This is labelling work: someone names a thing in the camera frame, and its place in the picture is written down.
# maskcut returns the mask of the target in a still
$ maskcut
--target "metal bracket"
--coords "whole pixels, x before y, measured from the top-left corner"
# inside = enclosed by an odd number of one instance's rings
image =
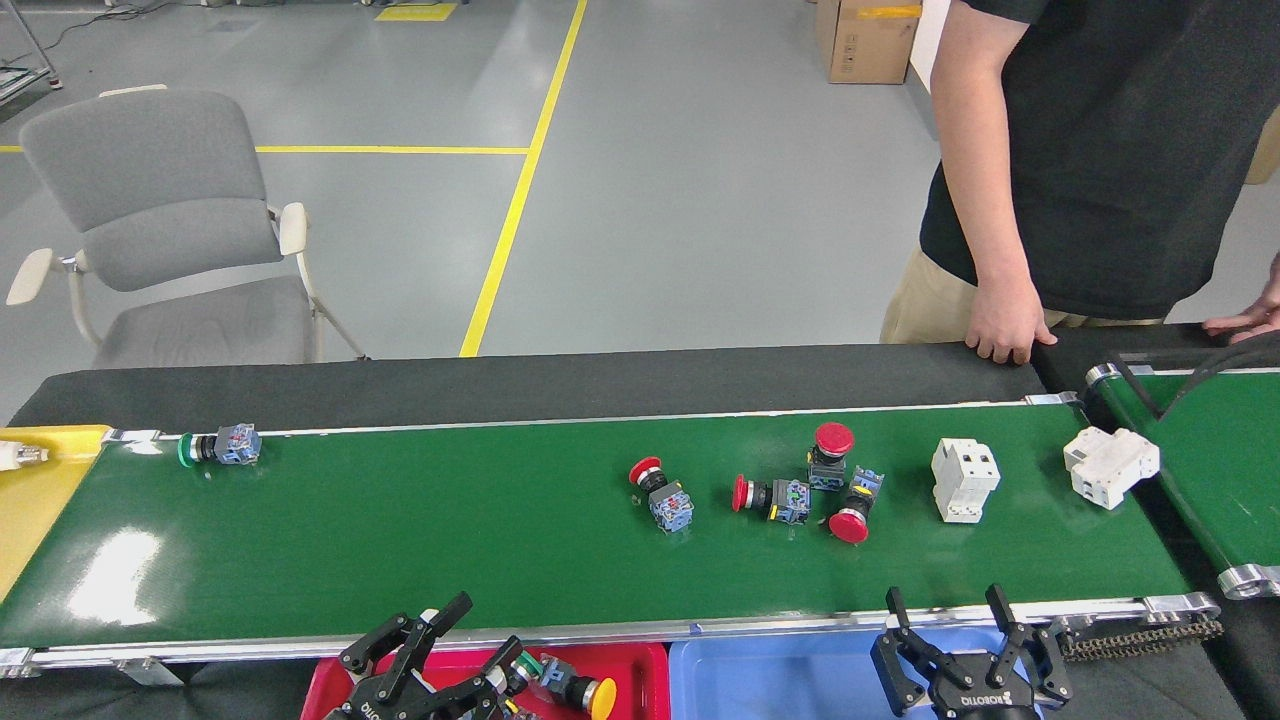
[[[1129,372],[1135,375],[1156,374],[1156,369],[1152,368],[1151,365],[1129,365]],[[1107,378],[1119,378],[1119,377],[1121,377],[1120,368],[1116,368],[1111,363],[1103,363],[1101,365],[1094,365],[1089,368],[1089,372],[1084,373],[1084,384],[1089,389],[1093,389],[1093,386],[1098,384],[1100,382]]]
[[[1217,577],[1217,584],[1229,600],[1280,596],[1280,565],[1238,565]]]
[[[74,255],[68,255],[67,258],[59,258],[58,263],[63,266],[63,272],[67,273],[68,275],[84,274],[84,270],[81,269],[79,266],[79,263],[76,261]]]
[[[1174,625],[1187,620],[1215,619],[1222,609],[1207,593],[1157,594],[1140,598],[1144,625]],[[1101,618],[1092,612],[1059,615],[1050,624],[1052,633],[1080,633]]]
[[[102,442],[154,442],[160,430],[118,430],[115,428],[102,434]]]
[[[31,661],[36,651],[29,647],[0,648],[0,679],[40,675],[40,666]]]
[[[1053,395],[1028,395],[1023,400],[1027,405],[1074,405],[1080,402],[1080,398],[1076,397],[1074,389]]]
[[[174,675],[172,670],[164,666],[155,657],[131,657],[128,660],[115,661],[115,669],[124,673],[133,682],[140,685],[147,687],[180,687],[184,685],[178,675]]]
[[[1215,619],[1222,609],[1207,593],[1157,594],[1142,598],[1147,625],[1172,625],[1184,620]]]

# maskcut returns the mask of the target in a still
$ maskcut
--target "khaki pants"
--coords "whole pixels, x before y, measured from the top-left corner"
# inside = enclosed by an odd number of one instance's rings
[[[919,342],[959,342],[969,332],[969,313],[978,288],[943,270],[919,247],[906,263],[902,282],[884,311],[881,342],[902,345]],[[1106,325],[1158,325],[1149,320],[1108,320],[1044,310],[1051,328],[1093,328]]]

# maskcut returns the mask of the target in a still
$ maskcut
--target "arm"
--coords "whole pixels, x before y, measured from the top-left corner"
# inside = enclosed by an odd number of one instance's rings
[[[1018,223],[1009,169],[1009,115],[1001,73],[1027,24],[952,1],[933,65],[933,111],[942,168],[978,272],[965,345],[996,363],[1030,359],[1044,325]]]
[[[1239,315],[1204,320],[1204,329],[1213,337],[1233,332],[1231,342],[1280,331],[1280,252],[1271,260],[1271,279],[1253,305]]]

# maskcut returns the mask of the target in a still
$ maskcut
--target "cardboard box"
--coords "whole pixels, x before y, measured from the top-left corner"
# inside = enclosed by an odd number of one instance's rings
[[[831,82],[901,85],[922,0],[818,0],[814,28]]]
[[[1253,164],[1249,165],[1249,177],[1244,178],[1244,182],[1262,184],[1271,179],[1276,167],[1280,167],[1280,108],[1276,108],[1267,124],[1262,126],[1262,137],[1253,154]]]

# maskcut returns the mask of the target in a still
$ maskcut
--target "metal stand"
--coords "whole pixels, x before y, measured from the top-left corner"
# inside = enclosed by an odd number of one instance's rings
[[[49,87],[52,90],[60,88],[63,86],[63,81],[58,78],[58,70],[55,70],[54,64],[49,61],[49,56],[45,55],[45,50],[40,46],[40,41],[37,41],[36,36],[31,33],[27,20],[22,18],[22,13],[18,12],[18,6],[14,5],[14,1],[0,0],[0,9],[4,9],[13,17],[13,19],[18,20],[18,28],[27,36],[27,40],[31,42],[32,51],[42,63],[38,68],[31,68],[24,77],[9,87],[0,90],[0,105],[8,102],[13,96],[18,95],[42,77],[49,78]]]

